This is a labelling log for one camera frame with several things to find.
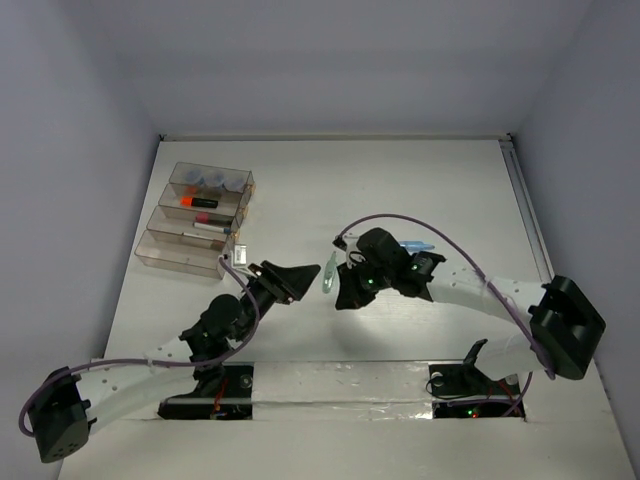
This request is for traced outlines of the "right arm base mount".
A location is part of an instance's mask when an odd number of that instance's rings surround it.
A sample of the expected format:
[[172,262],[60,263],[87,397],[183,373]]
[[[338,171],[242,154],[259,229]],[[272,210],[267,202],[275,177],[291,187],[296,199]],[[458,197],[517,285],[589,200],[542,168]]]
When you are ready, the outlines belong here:
[[487,342],[476,341],[459,363],[429,366],[425,390],[432,398],[435,419],[526,417],[519,381],[508,386],[505,379],[491,380],[476,368]]

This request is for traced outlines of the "clear tub of clips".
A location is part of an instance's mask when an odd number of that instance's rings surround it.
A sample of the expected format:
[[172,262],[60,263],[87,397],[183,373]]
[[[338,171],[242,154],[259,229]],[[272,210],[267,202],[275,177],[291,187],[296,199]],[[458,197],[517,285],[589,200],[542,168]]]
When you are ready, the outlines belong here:
[[202,171],[200,169],[190,169],[183,175],[183,181],[186,185],[202,185],[204,181]]

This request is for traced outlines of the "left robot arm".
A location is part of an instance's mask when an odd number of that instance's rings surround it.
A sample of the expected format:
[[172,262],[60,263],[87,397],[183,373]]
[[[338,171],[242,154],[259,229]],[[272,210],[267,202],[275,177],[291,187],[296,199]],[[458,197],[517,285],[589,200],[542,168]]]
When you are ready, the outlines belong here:
[[269,261],[249,269],[240,295],[217,295],[193,326],[142,357],[52,371],[19,414],[20,431],[34,439],[41,462],[72,455],[109,423],[179,394],[184,381],[198,394],[215,392],[225,362],[248,346],[269,309],[301,300],[321,270]]

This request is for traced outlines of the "blue correction tape pen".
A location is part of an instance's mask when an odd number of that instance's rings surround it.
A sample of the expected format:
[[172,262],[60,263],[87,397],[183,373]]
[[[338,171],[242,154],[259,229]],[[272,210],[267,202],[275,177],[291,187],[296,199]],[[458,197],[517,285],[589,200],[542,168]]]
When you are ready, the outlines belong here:
[[401,241],[400,246],[408,252],[431,251],[435,248],[434,245],[422,241]]

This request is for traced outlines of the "pink cap black highlighter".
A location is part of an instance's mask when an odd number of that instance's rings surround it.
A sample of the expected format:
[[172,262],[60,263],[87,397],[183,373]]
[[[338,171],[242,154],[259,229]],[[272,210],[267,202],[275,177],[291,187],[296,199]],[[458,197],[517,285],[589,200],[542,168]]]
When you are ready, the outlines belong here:
[[210,215],[204,212],[197,213],[194,221],[200,222],[200,223],[209,223],[209,224],[214,224],[219,226],[230,226],[232,224],[232,221],[226,217]]

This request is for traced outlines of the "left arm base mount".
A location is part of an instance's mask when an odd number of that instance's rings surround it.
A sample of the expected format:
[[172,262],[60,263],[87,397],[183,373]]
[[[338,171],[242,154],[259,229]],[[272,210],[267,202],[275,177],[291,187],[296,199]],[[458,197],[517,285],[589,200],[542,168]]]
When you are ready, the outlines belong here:
[[160,402],[163,420],[251,420],[254,365],[231,364],[209,382],[199,382],[189,393]]

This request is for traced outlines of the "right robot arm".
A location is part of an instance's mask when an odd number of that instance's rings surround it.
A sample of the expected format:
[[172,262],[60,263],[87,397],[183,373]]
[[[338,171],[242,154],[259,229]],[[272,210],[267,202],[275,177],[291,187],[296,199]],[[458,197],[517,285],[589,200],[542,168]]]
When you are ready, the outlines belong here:
[[454,305],[513,324],[502,340],[477,340],[460,368],[462,384],[482,392],[511,374],[544,371],[581,380],[606,323],[577,284],[557,275],[547,283],[482,276],[472,265],[432,251],[408,252],[388,231],[374,228],[340,242],[335,307],[357,310],[391,289],[407,298]]

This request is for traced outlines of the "orange cap black highlighter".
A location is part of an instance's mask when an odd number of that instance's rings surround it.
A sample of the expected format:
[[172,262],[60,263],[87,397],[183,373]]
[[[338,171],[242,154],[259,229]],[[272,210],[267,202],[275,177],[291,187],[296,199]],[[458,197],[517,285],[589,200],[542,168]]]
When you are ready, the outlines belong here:
[[180,204],[182,206],[193,207],[193,208],[216,209],[218,207],[219,202],[213,199],[183,196],[180,199]]

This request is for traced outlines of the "green correction tape pen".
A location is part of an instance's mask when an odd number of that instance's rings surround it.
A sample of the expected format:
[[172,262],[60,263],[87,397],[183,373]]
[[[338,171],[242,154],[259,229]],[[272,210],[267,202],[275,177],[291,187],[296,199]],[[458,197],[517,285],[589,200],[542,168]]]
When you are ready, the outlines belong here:
[[324,267],[323,279],[322,279],[322,292],[324,294],[329,294],[335,282],[335,278],[337,275],[337,252],[333,251]]

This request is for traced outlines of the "clear clip tub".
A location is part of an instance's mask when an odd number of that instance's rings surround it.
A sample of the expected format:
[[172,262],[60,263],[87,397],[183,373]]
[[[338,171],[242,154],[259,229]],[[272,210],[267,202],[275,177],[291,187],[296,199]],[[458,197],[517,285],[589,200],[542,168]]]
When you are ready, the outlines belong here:
[[227,191],[237,193],[242,193],[244,191],[245,184],[246,176],[239,173],[227,175],[223,182],[223,186]]
[[212,169],[208,171],[204,176],[204,184],[208,188],[223,188],[226,181],[226,174],[219,169]]

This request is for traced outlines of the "blue cap white marker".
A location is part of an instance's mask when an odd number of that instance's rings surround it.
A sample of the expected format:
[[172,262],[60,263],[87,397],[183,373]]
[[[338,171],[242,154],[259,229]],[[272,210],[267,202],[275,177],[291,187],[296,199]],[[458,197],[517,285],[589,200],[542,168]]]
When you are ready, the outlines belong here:
[[230,235],[231,233],[233,233],[232,230],[230,228],[228,228],[228,227],[209,224],[209,223],[194,222],[193,223],[193,228],[199,229],[199,230],[204,230],[204,231],[220,233],[220,234],[224,234],[224,235]]

